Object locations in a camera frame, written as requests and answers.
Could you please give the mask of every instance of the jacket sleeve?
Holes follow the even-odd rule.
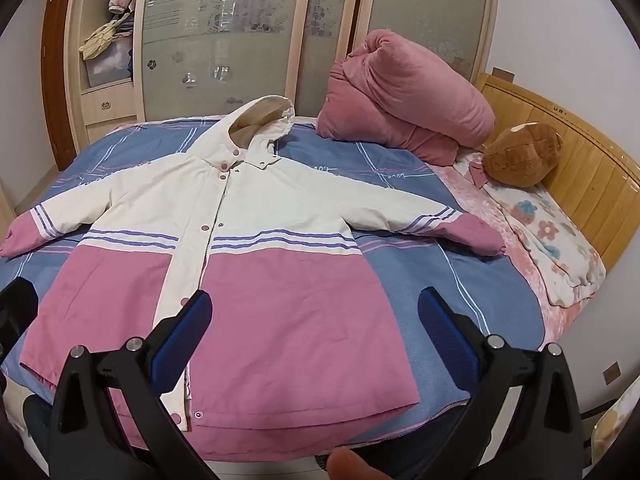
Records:
[[[314,194],[351,227],[448,238],[482,256],[504,254],[502,236],[477,216],[398,189],[375,186],[290,159],[281,159],[287,175]]]
[[[132,185],[139,183],[151,165],[120,170],[100,180],[69,189],[25,211],[9,226],[0,256],[13,258],[92,224]]]

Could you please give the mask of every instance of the finger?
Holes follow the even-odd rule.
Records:
[[[391,480],[382,471],[373,469],[350,449],[340,447],[331,453],[326,463],[331,480]]]

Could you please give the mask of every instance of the plastic storage bin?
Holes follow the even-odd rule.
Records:
[[[133,34],[111,41],[107,49],[93,59],[87,59],[87,75],[90,86],[100,86],[120,79],[131,77],[127,67],[133,48]]]

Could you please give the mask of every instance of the frosted glass door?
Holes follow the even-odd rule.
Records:
[[[373,0],[369,30],[390,28],[471,78],[486,0]]]
[[[296,0],[146,0],[147,121],[229,113],[283,95]]]
[[[298,73],[298,115],[317,117],[324,104],[343,10],[344,0],[309,0]]]

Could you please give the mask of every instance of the metal screw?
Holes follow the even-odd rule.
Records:
[[[499,335],[491,334],[486,339],[486,341],[487,343],[489,343],[489,346],[495,350],[504,346],[504,339],[502,339]]]
[[[549,350],[549,353],[551,355],[562,355],[562,347],[558,343],[549,343],[546,349]]]
[[[132,337],[127,341],[127,350],[130,352],[140,350],[142,348],[142,343],[143,341],[139,337]]]
[[[82,345],[74,346],[71,349],[71,352],[69,352],[69,355],[71,355],[71,357],[73,357],[74,359],[79,358],[82,354],[84,354],[84,347]]]

